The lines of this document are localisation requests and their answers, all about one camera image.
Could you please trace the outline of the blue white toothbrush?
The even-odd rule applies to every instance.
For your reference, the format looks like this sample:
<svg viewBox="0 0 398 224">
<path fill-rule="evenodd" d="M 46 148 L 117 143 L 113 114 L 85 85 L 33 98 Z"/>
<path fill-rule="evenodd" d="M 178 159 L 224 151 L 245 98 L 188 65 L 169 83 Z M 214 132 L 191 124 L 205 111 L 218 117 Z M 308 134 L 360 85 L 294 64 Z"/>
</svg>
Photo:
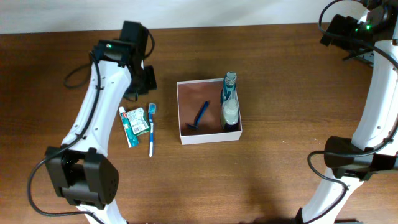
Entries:
<svg viewBox="0 0 398 224">
<path fill-rule="evenodd" d="M 150 144 L 149 144 L 149 157 L 152 157 L 154 154 L 154 122 L 153 122 L 153 115 L 156 112 L 156 104 L 149 103 L 149 124 L 150 124 Z"/>
</svg>

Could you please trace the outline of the green Dettol soap pack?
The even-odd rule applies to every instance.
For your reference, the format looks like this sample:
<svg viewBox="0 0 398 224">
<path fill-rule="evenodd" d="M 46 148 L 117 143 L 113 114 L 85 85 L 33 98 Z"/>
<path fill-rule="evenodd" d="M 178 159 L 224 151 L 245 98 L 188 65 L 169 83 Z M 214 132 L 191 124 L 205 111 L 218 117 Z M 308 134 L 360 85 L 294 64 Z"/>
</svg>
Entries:
<svg viewBox="0 0 398 224">
<path fill-rule="evenodd" d="M 143 108 L 137 108 L 126 113 L 135 136 L 139 136 L 150 131 L 150 126 L 146 120 Z"/>
</svg>

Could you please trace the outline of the teal mouthwash bottle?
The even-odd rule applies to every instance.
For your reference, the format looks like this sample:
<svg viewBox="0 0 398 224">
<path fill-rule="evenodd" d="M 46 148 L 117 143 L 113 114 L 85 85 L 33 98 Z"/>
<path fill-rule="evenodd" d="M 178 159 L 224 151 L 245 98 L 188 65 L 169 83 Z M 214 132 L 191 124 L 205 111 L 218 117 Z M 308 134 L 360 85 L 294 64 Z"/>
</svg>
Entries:
<svg viewBox="0 0 398 224">
<path fill-rule="evenodd" d="M 228 100 L 233 91 L 236 89 L 236 80 L 237 74 L 236 72 L 228 72 L 223 79 L 223 89 L 221 91 L 221 104 L 223 104 L 226 100 Z"/>
</svg>

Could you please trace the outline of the clear pump soap bottle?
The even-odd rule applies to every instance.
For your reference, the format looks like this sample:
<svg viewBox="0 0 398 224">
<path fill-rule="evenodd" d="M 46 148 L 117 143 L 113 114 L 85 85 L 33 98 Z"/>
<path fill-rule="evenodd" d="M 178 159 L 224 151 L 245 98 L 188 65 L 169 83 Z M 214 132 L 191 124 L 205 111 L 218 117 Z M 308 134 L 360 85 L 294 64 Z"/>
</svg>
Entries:
<svg viewBox="0 0 398 224">
<path fill-rule="evenodd" d="M 226 132 L 237 131 L 239 126 L 239 105 L 234 98 L 226 100 L 221 109 L 221 127 Z"/>
</svg>

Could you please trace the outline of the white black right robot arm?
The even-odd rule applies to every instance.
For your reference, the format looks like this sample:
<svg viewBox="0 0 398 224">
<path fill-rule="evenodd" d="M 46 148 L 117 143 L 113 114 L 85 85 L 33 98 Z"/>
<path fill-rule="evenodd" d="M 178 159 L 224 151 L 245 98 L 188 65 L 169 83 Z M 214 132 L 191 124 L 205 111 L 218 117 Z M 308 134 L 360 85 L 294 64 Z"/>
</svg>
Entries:
<svg viewBox="0 0 398 224">
<path fill-rule="evenodd" d="M 307 157 L 321 177 L 294 223 L 335 223 L 349 196 L 372 175 L 397 171 L 397 1 L 361 1 L 359 20 L 335 15 L 321 43 L 373 67 L 363 115 L 352 138 L 331 136 Z"/>
</svg>

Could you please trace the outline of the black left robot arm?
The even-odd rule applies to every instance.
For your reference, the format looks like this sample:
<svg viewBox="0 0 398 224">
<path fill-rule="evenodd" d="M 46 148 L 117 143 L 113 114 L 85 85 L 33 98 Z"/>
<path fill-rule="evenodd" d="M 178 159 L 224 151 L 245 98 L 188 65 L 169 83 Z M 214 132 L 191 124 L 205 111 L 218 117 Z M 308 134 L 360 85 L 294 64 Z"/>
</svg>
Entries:
<svg viewBox="0 0 398 224">
<path fill-rule="evenodd" d="M 119 104 L 157 88 L 150 31 L 124 21 L 116 40 L 101 40 L 89 53 L 91 75 L 78 116 L 59 147 L 48 147 L 43 163 L 57 196 L 76 206 L 90 223 L 126 223 L 116 203 L 119 172 L 108 160 L 108 141 Z"/>
</svg>

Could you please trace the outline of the white open cardboard box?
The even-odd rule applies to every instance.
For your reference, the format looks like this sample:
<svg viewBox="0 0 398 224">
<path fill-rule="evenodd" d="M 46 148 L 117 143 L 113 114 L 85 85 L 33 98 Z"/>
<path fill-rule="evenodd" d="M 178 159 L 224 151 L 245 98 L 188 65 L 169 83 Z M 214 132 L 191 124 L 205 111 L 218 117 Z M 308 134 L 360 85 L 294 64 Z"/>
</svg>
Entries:
<svg viewBox="0 0 398 224">
<path fill-rule="evenodd" d="M 222 89 L 222 78 L 177 82 L 178 126 L 183 145 L 239 140 L 243 132 L 240 121 L 235 131 L 225 131 L 221 126 Z M 198 129 L 189 129 L 187 126 L 195 122 L 206 101 L 209 106 L 198 123 Z"/>
</svg>

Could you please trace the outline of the green white toothpaste tube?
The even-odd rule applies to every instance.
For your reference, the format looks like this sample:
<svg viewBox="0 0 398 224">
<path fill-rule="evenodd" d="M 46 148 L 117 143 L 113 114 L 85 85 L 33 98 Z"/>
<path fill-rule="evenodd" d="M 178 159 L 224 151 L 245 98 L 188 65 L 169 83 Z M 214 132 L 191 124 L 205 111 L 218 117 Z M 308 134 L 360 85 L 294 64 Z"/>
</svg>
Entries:
<svg viewBox="0 0 398 224">
<path fill-rule="evenodd" d="M 119 115 L 123 123 L 123 128 L 127 137 L 127 144 L 129 148 L 137 146 L 139 144 L 139 141 L 137 140 L 135 134 L 133 133 L 132 126 L 127 118 L 126 111 L 122 106 L 119 107 Z"/>
</svg>

